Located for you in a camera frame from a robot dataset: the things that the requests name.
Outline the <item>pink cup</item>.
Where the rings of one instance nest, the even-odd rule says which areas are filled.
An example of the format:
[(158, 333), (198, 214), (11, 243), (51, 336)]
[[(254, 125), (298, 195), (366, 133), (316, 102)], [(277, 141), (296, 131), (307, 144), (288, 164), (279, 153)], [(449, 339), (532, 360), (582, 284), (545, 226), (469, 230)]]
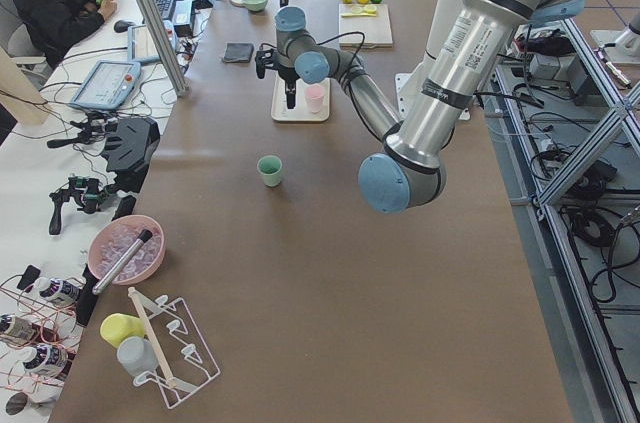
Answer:
[(320, 84), (311, 84), (305, 88), (304, 97), (310, 113), (319, 113), (323, 106), (325, 91)]

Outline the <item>mint green cup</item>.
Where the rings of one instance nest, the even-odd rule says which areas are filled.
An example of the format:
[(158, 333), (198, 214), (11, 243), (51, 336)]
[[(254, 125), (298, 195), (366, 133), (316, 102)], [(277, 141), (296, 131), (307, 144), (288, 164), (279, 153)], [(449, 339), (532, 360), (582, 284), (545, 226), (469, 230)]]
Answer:
[(274, 188), (282, 181), (283, 164), (276, 155), (262, 156), (257, 162), (257, 171), (265, 186)]

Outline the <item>cream rabbit tray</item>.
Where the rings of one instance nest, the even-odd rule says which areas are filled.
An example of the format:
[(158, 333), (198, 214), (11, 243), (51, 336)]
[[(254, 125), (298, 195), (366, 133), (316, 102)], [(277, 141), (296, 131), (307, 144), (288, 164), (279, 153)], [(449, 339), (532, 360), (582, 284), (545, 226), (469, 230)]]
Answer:
[(302, 79), (296, 82), (296, 103), (293, 109), (287, 107), (285, 95), (285, 82), (277, 76), (275, 78), (274, 91), (271, 103), (271, 118), (280, 123), (315, 123), (324, 122), (330, 116), (331, 82), (325, 78), (320, 86), (323, 88), (324, 97), (322, 106), (318, 112), (311, 112), (305, 100), (305, 90), (308, 87)]

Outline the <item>folded grey cloth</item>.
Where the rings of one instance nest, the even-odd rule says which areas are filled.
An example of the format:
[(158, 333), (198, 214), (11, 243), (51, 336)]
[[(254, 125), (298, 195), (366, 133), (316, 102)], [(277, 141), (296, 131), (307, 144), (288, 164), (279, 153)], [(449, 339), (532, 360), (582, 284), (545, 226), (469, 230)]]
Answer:
[(254, 52), (252, 43), (230, 42), (222, 57), (224, 63), (249, 63)]

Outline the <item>yellow plastic knife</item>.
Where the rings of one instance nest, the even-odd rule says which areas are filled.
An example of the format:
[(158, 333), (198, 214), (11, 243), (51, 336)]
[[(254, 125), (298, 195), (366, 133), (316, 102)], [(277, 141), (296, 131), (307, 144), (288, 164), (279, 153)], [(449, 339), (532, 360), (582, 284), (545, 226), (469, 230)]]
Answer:
[(341, 13), (341, 18), (368, 18), (377, 17), (377, 13)]

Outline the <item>wooden cutting board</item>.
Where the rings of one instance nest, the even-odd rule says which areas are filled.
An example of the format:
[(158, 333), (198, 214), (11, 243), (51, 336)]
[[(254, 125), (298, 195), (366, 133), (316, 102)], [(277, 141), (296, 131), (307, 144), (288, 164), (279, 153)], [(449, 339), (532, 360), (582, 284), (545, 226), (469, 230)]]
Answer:
[(350, 7), (352, 5), (364, 6), (359, 4), (339, 5), (339, 45), (343, 48), (355, 48), (364, 42), (363, 46), (366, 48), (392, 47), (393, 36), (388, 6), (386, 4), (370, 4), (377, 7), (377, 17), (341, 18), (341, 13), (351, 13)]

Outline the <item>blue teach pendant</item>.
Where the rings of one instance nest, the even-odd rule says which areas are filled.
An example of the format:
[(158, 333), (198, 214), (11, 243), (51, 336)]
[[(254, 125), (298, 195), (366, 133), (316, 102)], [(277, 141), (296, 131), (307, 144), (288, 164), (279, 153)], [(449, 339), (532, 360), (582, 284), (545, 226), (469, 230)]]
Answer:
[[(176, 54), (179, 41), (174, 26), (169, 20), (163, 20), (162, 23), (173, 54)], [(138, 62), (141, 65), (160, 61), (155, 43), (146, 25), (133, 25), (127, 29), (127, 60)]]
[(98, 61), (69, 102), (77, 109), (114, 110), (135, 87), (141, 64), (129, 61)]

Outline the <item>metal tool in bowl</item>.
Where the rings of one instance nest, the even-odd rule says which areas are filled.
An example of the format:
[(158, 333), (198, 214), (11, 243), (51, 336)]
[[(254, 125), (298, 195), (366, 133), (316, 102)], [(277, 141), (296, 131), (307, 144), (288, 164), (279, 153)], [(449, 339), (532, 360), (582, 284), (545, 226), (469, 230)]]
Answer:
[(107, 273), (97, 281), (92, 288), (93, 295), (100, 295), (107, 286), (126, 267), (129, 261), (139, 252), (139, 250), (152, 238), (153, 233), (148, 229), (143, 229), (134, 242), (126, 249), (120, 258), (112, 265)]

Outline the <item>yellow cup on rack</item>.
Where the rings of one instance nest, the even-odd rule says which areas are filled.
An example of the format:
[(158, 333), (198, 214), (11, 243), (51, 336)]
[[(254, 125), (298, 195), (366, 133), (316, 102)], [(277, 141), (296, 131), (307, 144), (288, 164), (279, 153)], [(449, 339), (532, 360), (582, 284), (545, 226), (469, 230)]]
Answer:
[(100, 325), (101, 338), (114, 348), (127, 338), (146, 335), (144, 326), (137, 316), (113, 313), (104, 318)]

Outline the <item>grey cup on rack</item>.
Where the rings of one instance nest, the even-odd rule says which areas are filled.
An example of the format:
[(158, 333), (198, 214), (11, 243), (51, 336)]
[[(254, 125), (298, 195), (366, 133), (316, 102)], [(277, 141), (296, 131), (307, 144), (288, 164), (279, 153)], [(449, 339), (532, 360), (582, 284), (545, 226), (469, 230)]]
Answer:
[(132, 377), (153, 372), (159, 366), (151, 343), (143, 337), (131, 336), (123, 340), (117, 348), (116, 357)]

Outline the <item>aluminium frame post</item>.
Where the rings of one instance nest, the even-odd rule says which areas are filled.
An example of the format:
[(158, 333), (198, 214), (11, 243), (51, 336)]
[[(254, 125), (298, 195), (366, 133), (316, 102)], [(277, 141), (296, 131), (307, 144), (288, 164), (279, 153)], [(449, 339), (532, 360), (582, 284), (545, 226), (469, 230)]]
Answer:
[(155, 44), (157, 54), (178, 97), (187, 93), (188, 85), (165, 30), (155, 0), (136, 0)]

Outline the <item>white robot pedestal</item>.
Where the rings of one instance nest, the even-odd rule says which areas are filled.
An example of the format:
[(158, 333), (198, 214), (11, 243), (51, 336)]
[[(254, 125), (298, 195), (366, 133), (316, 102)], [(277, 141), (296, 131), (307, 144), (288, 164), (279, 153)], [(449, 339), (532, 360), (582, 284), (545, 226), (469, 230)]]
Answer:
[(437, 0), (423, 60), (411, 73), (395, 75), (396, 97), (402, 117), (407, 116), (419, 96), (422, 84), (431, 71), (461, 9), (461, 0)]

